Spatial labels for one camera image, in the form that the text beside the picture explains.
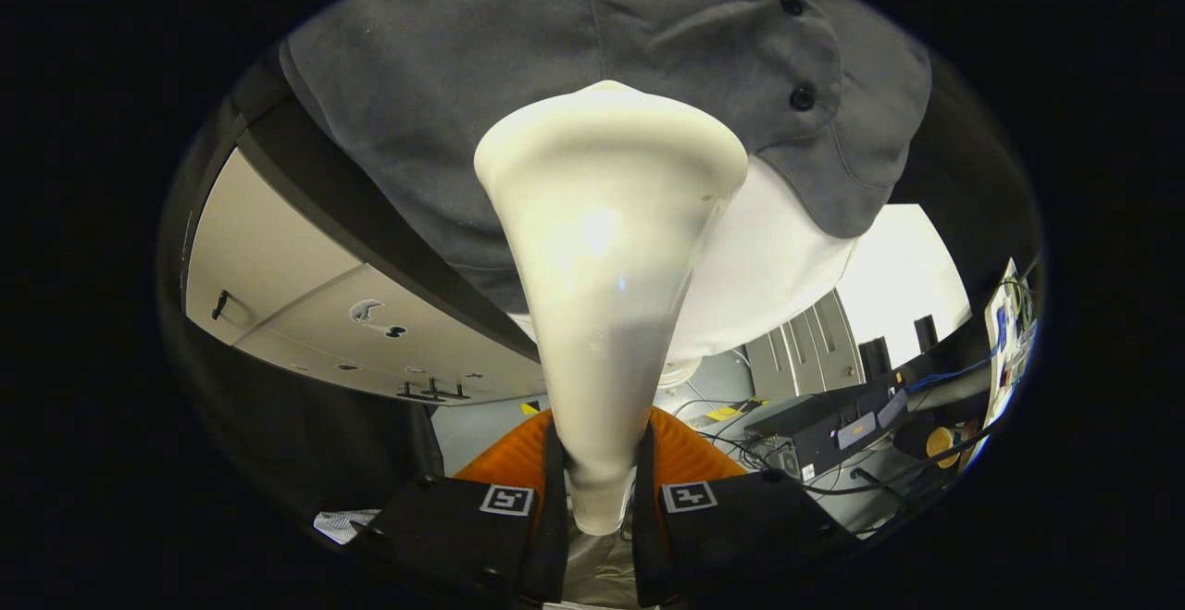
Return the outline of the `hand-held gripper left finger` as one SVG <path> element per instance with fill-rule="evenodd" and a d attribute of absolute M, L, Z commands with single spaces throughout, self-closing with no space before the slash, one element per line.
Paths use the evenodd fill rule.
<path fill-rule="evenodd" d="M 356 559 L 415 609 L 542 609 L 568 559 L 566 450 L 542 411 L 451 479 L 419 475 L 356 534 Z"/>

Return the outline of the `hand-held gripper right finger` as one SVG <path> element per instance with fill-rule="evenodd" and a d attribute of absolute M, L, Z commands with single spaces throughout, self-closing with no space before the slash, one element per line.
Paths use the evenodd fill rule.
<path fill-rule="evenodd" d="M 652 407 L 633 492 L 640 605 L 773 609 L 858 550 L 787 471 L 748 470 Z"/>

